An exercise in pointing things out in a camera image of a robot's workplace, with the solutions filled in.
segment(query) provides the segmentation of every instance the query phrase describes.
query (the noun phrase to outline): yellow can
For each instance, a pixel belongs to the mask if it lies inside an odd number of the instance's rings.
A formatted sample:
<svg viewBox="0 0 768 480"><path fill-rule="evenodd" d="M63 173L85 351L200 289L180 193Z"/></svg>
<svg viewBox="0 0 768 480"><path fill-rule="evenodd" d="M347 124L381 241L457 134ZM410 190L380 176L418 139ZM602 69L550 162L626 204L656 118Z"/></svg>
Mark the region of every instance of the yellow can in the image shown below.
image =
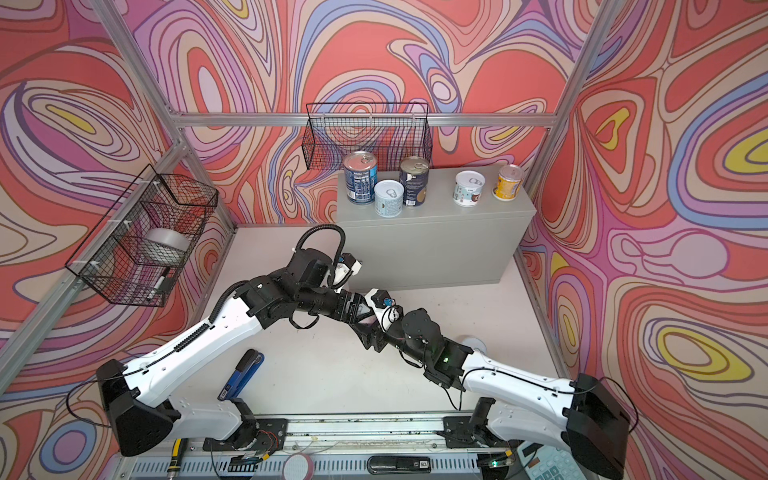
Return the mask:
<svg viewBox="0 0 768 480"><path fill-rule="evenodd" d="M498 181L493 196L504 202L514 200L523 183L525 172L517 165L505 165L498 171Z"/></svg>

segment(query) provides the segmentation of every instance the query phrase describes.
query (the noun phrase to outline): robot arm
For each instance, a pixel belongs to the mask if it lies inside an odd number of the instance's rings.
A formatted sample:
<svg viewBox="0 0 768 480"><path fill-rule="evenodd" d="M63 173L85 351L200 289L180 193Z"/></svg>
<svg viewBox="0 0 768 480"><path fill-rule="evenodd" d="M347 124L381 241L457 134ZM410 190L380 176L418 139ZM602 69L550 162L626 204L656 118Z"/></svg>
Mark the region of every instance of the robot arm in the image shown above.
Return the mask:
<svg viewBox="0 0 768 480"><path fill-rule="evenodd" d="M504 365L445 338L424 309L403 315L385 290L372 290L366 301L379 321L364 333L356 330L363 345L377 351L394 345L421 362L424 376L442 388L490 397L480 400L470 421L475 441L552 445L570 450L599 475L623 477L630 417L596 378L582 373L575 381L552 379Z"/></svg>
<svg viewBox="0 0 768 480"><path fill-rule="evenodd" d="M570 449L590 470L621 478L629 417L596 379L536 376L446 339L424 309L404 315L385 290L365 297L341 290L359 262L348 254L337 253L337 259L338 265L318 250L297 245L286 268L236 288L221 300L214 318L125 365L110 360L101 366L102 403L123 455L146 452L169 435L226 439L236 449L247 447L255 433L244 402L195 405L174 391L226 349L299 310L348 323L366 349L380 352L393 345L423 364L424 376L443 388L491 397L481 400L473 416L473 437L482 443L525 439L555 445ZM320 286L329 271L335 273L334 284Z"/></svg>

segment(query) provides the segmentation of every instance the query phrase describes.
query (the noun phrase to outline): blue can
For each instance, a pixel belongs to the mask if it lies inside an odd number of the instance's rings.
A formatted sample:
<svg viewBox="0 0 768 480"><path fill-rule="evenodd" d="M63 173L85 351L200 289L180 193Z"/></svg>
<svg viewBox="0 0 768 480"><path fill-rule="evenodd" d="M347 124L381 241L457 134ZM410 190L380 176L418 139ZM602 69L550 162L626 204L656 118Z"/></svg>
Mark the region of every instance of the blue can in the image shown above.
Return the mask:
<svg viewBox="0 0 768 480"><path fill-rule="evenodd" d="M353 204L365 205L373 202L373 188L376 186L376 155L367 151L356 151L344 157L346 196Z"/></svg>

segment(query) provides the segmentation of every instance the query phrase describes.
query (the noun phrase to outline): can lid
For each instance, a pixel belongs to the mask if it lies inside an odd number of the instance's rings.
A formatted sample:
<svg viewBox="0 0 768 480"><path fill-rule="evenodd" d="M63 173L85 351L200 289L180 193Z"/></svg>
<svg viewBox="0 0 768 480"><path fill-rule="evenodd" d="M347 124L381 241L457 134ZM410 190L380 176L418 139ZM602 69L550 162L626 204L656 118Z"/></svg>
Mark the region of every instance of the can lid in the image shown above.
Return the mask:
<svg viewBox="0 0 768 480"><path fill-rule="evenodd" d="M518 181L522 180L525 176L525 172L522 168L518 167L517 165L505 165L501 168L501 170L498 171L498 174L501 177L506 178L507 180L511 181Z"/></svg>
<svg viewBox="0 0 768 480"><path fill-rule="evenodd" d="M371 170L376 166L376 155L368 151L353 151L344 157L342 164L350 170Z"/></svg>
<svg viewBox="0 0 768 480"><path fill-rule="evenodd" d="M413 175L425 174L429 171L429 162L421 157L406 157L400 162L400 170Z"/></svg>
<svg viewBox="0 0 768 480"><path fill-rule="evenodd" d="M381 180L373 188L377 197L398 198L402 197L406 189L397 180Z"/></svg>
<svg viewBox="0 0 768 480"><path fill-rule="evenodd" d="M463 170L456 174L456 183L468 188L477 188L485 185L485 177L474 170Z"/></svg>

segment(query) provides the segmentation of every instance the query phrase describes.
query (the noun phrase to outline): psychedelic wallpaper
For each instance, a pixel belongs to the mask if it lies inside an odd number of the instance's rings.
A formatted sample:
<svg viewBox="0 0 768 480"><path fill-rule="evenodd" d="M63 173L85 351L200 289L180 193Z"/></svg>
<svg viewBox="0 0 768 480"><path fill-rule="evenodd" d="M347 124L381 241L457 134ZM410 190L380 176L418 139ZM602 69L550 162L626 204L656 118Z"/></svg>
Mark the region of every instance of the psychedelic wallpaper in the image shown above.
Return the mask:
<svg viewBox="0 0 768 480"><path fill-rule="evenodd" d="M169 145L85 0L0 0L0 45L2 348L81 239ZM70 417L64 394L106 359L140 355L184 329L225 235L213 218L163 309L82 292L0 396L0 479L98 476L117 446ZM93 385L74 398L80 415L104 421Z"/></svg>
<svg viewBox="0 0 768 480"><path fill-rule="evenodd" d="M336 172L307 170L302 128L188 127L187 138L219 188L234 223L335 220ZM543 127L458 127L456 151L434 146L435 167L517 164L528 168Z"/></svg>
<svg viewBox="0 0 768 480"><path fill-rule="evenodd" d="M535 203L566 362L641 411L627 477L768 478L768 2L628 0Z"/></svg>
<svg viewBox="0 0 768 480"><path fill-rule="evenodd" d="M590 0L121 5L172 108L204 113L411 100L441 113L552 112L598 8ZM439 128L433 160L525 164L543 133ZM187 129L233 220L245 225L333 219L336 172L306 171L302 135L298 127Z"/></svg>

